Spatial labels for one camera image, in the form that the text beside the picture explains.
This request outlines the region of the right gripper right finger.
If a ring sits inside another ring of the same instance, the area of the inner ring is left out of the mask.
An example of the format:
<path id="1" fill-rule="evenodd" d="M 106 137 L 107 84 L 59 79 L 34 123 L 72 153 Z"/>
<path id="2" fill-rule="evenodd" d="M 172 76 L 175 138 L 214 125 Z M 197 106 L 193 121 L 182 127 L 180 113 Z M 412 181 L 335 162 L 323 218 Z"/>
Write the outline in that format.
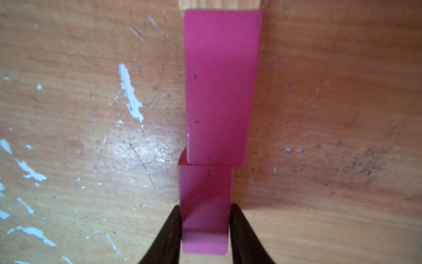
<path id="1" fill-rule="evenodd" d="M 231 205 L 230 240 L 233 264 L 275 264 L 238 204 Z"/>

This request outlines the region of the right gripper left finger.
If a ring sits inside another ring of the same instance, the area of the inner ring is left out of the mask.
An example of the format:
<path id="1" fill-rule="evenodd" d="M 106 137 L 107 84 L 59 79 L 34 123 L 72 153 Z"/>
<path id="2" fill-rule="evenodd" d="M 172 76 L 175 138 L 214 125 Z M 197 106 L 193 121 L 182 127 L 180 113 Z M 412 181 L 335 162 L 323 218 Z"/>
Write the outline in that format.
<path id="1" fill-rule="evenodd" d="M 179 264 L 182 223 L 175 206 L 139 264 Z"/>

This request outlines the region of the dark magenta block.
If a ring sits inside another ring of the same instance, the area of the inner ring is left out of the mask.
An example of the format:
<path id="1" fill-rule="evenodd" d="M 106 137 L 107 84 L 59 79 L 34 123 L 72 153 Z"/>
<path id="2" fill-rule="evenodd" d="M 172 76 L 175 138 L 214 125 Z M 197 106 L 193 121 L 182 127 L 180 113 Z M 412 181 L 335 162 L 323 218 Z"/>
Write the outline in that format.
<path id="1" fill-rule="evenodd" d="M 241 166 L 258 66 L 260 11 L 184 15 L 187 161 Z"/>

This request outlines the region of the natural wood block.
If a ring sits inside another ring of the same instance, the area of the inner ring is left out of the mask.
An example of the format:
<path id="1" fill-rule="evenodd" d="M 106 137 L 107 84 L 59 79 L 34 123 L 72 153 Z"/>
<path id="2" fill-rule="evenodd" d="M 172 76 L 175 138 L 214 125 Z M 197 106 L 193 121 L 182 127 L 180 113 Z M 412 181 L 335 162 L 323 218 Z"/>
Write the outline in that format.
<path id="1" fill-rule="evenodd" d="M 258 10 L 261 0 L 178 0 L 181 11 L 191 9 L 207 10 Z"/>

